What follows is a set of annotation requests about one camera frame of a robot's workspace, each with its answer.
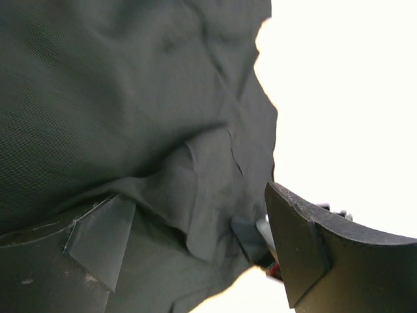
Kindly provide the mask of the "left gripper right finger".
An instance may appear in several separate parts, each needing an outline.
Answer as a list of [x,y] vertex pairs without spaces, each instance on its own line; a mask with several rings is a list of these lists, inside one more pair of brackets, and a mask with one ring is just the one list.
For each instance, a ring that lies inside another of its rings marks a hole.
[[296,312],[415,312],[416,240],[374,230],[277,183],[265,201]]

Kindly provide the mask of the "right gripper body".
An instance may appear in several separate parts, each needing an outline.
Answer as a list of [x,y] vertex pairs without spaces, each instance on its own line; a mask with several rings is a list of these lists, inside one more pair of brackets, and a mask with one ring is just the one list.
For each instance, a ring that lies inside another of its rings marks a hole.
[[231,229],[245,256],[266,276],[284,282],[268,215],[255,224],[241,218],[232,219]]

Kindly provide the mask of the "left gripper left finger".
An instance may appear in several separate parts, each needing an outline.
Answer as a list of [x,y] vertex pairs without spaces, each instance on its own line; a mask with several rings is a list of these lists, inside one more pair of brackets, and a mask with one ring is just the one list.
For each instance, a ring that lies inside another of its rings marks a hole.
[[2,235],[1,311],[104,312],[135,210],[110,196]]

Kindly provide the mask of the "black long sleeve shirt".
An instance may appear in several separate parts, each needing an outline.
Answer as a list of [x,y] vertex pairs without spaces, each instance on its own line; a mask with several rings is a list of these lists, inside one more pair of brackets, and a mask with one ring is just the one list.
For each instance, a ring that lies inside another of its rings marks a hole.
[[189,312],[255,265],[277,111],[254,71],[270,1],[2,1],[1,236],[121,196],[104,312]]

